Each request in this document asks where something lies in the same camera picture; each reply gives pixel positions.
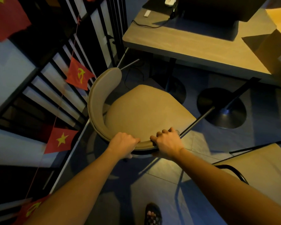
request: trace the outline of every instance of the hand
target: hand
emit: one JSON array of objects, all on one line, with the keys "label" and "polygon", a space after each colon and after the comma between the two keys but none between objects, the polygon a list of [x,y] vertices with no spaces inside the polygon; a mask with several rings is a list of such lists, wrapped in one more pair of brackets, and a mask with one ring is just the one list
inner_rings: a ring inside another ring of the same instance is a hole
[{"label": "hand", "polygon": [[157,144],[159,151],[153,153],[155,157],[174,160],[184,145],[176,130],[171,127],[169,130],[157,132],[156,136],[150,136],[150,140]]},{"label": "hand", "polygon": [[117,133],[109,142],[106,151],[109,151],[117,156],[117,159],[132,158],[131,152],[136,144],[140,142],[140,138],[134,138],[125,132]]}]

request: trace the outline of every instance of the beige chair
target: beige chair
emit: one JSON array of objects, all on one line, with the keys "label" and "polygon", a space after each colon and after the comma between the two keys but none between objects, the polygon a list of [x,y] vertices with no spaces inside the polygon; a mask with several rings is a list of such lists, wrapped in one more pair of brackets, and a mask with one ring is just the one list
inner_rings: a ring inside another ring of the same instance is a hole
[{"label": "beige chair", "polygon": [[236,168],[249,185],[281,205],[281,148],[277,144],[214,163],[215,166],[223,164]]},{"label": "beige chair", "polygon": [[108,95],[122,79],[118,68],[106,70],[95,81],[88,98],[90,122],[95,131],[110,141],[118,132],[140,137],[135,150],[154,149],[150,136],[162,129],[174,127],[183,132],[196,119],[169,93],[154,87],[139,85],[118,98],[103,119],[103,105]]}]

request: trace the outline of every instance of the computer mouse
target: computer mouse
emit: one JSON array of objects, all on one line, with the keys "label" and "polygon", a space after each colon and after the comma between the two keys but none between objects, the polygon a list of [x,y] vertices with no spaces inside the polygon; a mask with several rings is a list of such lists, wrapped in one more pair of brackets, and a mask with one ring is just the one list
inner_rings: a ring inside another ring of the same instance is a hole
[{"label": "computer mouse", "polygon": [[176,0],[165,0],[165,5],[172,7],[175,4]]}]

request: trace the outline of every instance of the foot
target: foot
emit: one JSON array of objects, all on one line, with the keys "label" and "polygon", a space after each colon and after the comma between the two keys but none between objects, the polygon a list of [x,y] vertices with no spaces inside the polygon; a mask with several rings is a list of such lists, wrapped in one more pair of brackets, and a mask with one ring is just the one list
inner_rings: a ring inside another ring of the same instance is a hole
[{"label": "foot", "polygon": [[156,204],[147,204],[145,216],[145,225],[162,225],[161,211]]}]

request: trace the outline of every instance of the black round base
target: black round base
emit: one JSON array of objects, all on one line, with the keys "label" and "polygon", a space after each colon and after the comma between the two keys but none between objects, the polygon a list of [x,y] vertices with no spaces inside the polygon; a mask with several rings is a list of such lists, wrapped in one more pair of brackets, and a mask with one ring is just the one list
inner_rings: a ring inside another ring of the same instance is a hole
[{"label": "black round base", "polygon": [[197,107],[199,112],[204,114],[212,106],[215,106],[215,109],[205,119],[215,126],[235,129],[246,121],[247,111],[240,98],[237,98],[228,109],[225,109],[232,97],[233,93],[226,89],[207,88],[199,94]]},{"label": "black round base", "polygon": [[169,86],[166,91],[170,93],[178,102],[184,103],[186,99],[186,89],[183,83],[176,77],[170,76]]}]

